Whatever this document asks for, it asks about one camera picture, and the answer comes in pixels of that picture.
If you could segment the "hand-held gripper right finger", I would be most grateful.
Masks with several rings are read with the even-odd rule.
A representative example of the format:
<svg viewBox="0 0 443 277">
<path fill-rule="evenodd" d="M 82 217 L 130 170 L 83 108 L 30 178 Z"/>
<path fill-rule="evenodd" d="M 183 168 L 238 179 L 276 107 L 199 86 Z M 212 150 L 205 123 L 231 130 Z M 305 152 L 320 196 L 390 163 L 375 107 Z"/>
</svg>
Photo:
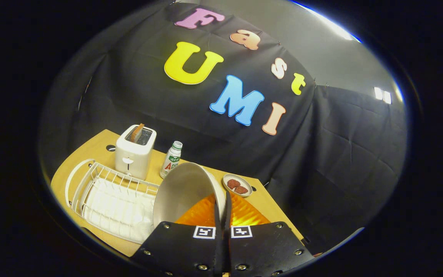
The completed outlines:
<svg viewBox="0 0 443 277">
<path fill-rule="evenodd" d="M 223 272 L 229 277 L 283 277 L 308 266 L 314 256 L 283 221 L 236 225 L 235 196 L 226 193 Z"/>
</svg>

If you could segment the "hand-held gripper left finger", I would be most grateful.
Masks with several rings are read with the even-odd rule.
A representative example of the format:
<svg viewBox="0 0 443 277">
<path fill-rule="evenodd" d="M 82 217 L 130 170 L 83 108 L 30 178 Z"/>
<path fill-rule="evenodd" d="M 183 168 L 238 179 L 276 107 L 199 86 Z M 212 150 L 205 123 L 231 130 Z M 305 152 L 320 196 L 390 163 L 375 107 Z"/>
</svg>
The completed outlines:
<svg viewBox="0 0 443 277">
<path fill-rule="evenodd" d="M 131 257 L 161 277 L 221 277 L 225 263 L 223 222 L 214 194 L 178 221 L 162 221 Z"/>
</svg>

